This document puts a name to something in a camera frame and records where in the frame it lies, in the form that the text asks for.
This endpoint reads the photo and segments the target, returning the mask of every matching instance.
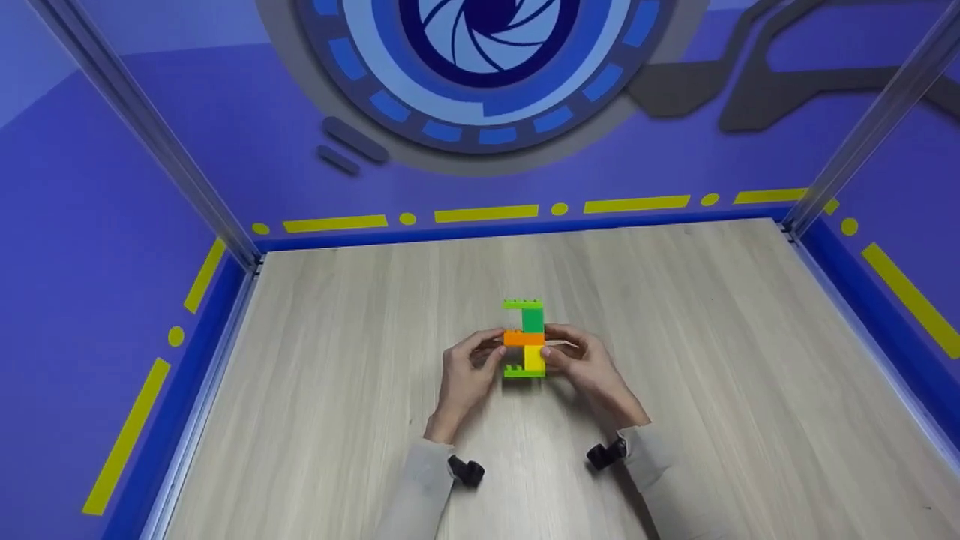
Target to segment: lego structure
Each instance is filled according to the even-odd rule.
[[[503,344],[507,347],[523,347],[523,365],[507,364],[503,377],[507,379],[541,379],[546,377],[546,366],[540,357],[543,347],[543,302],[521,298],[503,301],[504,309],[519,309],[520,330],[503,332]]]

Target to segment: left hand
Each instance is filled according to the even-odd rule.
[[[437,409],[427,421],[423,438],[452,444],[464,418],[490,392],[496,367],[507,352],[507,348],[496,341],[502,335],[502,328],[475,331],[444,351],[440,398]],[[483,362],[474,367],[473,359],[477,357]]]

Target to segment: green lego brick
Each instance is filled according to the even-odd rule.
[[[525,370],[523,366],[507,365],[503,368],[504,379],[541,379],[546,377],[544,370]]]
[[[520,311],[523,317],[522,328],[525,332],[543,333],[543,308],[524,308]]]
[[[503,301],[504,309],[543,309],[543,302],[537,298],[508,298]]]

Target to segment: enclosure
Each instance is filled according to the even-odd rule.
[[[958,472],[957,1],[527,0],[547,34],[459,62],[411,30],[470,2],[4,3],[4,537],[163,537],[287,250],[773,220]]]

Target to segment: yellow stripe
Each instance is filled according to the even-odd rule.
[[[934,341],[944,349],[947,356],[953,359],[960,358],[960,333],[957,333],[950,322],[940,314],[940,311],[937,311],[937,308],[880,249],[880,246],[873,242],[863,249],[862,255],[873,266],[880,278],[887,283],[890,290],[903,302],[903,305],[913,313],[921,326],[929,332]]]
[[[740,191],[733,199],[735,205],[756,205],[760,203],[790,203],[803,199],[806,188],[766,189],[763,191]]]
[[[515,207],[491,207],[488,209],[435,210],[433,220],[436,223],[460,223],[463,221],[488,221],[492,219],[522,219],[537,217],[539,205],[519,205]]]
[[[104,509],[113,494],[113,489],[120,479],[120,473],[127,465],[130,459],[130,453],[133,451],[133,445],[143,430],[143,425],[147,422],[150,415],[150,409],[154,406],[157,394],[160,393],[160,387],[163,386],[163,380],[166,379],[170,371],[170,364],[163,361],[163,358],[154,360],[154,367],[150,369],[147,379],[140,388],[140,393],[133,402],[130,414],[127,415],[127,421],[123,423],[117,440],[113,443],[113,449],[107,456],[107,462],[104,468],[100,470],[100,476],[93,484],[90,495],[86,498],[84,504],[84,514],[92,516],[104,515]]]
[[[836,199],[830,199],[827,205],[824,207],[824,212],[826,212],[827,215],[833,215],[838,208],[840,208],[840,201],[837,201]]]
[[[689,195],[646,197],[643,199],[615,199],[610,201],[586,201],[584,203],[584,213],[684,209],[686,208],[686,204],[689,202]]]
[[[217,271],[217,266],[220,264],[220,258],[224,255],[225,248],[224,241],[220,238],[213,241],[213,246],[206,254],[204,265],[200,267],[200,272],[197,273],[193,284],[190,285],[190,292],[186,293],[186,300],[183,301],[183,307],[186,307],[187,311],[197,312],[197,308],[200,307],[200,302],[206,294],[206,289],[210,287],[210,281],[213,280],[213,274]]]
[[[327,217],[325,219],[301,219],[284,221],[287,233],[321,233],[323,231],[345,231],[348,229],[374,229],[387,226],[387,216],[354,215],[351,217]]]

